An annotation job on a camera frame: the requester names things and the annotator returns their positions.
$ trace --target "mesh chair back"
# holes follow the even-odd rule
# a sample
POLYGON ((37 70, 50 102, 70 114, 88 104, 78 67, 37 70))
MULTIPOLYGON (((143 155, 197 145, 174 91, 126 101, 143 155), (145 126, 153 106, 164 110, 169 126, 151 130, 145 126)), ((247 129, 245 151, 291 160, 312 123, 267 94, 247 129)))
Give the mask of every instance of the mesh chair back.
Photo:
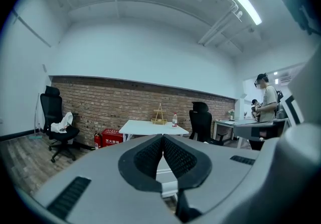
POLYGON ((46 132, 49 125, 48 120, 59 123, 63 118, 62 98, 43 93, 40 95, 40 102, 45 116, 44 132, 46 132))

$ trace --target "man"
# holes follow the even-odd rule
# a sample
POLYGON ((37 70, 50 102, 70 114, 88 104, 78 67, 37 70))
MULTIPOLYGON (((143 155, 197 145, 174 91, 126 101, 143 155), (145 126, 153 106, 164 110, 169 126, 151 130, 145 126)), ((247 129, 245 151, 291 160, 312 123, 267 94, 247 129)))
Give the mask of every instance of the man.
POLYGON ((260 122, 260 113, 256 113, 254 111, 255 107, 260 108, 262 105, 257 101, 257 99, 252 100, 252 117, 254 119, 257 119, 258 122, 260 122))
POLYGON ((259 74, 254 85, 259 89, 265 89, 262 107, 255 107, 254 111, 256 113, 261 113, 260 122, 271 122, 275 118, 277 106, 276 90, 270 85, 266 74, 259 74))

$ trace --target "water bottle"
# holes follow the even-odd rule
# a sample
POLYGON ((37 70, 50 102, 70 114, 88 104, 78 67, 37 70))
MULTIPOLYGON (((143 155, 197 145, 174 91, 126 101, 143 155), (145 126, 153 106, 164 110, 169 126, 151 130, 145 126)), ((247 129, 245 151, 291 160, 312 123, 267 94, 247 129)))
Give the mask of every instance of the water bottle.
POLYGON ((172 127, 173 128, 177 127, 177 114, 176 113, 174 113, 174 116, 173 116, 172 127))

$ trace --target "wooden floor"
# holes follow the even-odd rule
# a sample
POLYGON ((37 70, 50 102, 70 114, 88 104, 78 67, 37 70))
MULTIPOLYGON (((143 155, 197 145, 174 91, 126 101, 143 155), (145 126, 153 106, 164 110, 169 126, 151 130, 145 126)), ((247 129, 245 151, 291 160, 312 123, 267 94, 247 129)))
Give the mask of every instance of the wooden floor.
MULTIPOLYGON (((29 195, 33 195, 50 177, 70 166, 73 161, 66 152, 50 161, 56 149, 48 150, 52 143, 47 136, 42 139, 29 139, 29 136, 0 142, 1 155, 12 181, 29 195)), ((87 154, 88 150, 70 149, 76 159, 87 154)))

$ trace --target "brick wall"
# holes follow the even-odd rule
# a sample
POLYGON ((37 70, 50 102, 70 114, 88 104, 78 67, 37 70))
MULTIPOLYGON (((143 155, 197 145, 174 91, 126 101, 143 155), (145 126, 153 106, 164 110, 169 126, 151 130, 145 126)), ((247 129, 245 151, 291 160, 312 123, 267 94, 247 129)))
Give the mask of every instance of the brick wall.
POLYGON ((190 133, 189 110, 193 108, 193 101, 205 102, 213 120, 228 118, 227 111, 235 106, 235 100, 221 96, 112 79, 54 77, 52 86, 60 90, 63 113, 79 113, 76 126, 80 133, 76 140, 89 146, 94 146, 95 132, 120 129, 127 120, 150 121, 160 102, 167 111, 164 118, 171 121, 177 112, 178 125, 190 133))

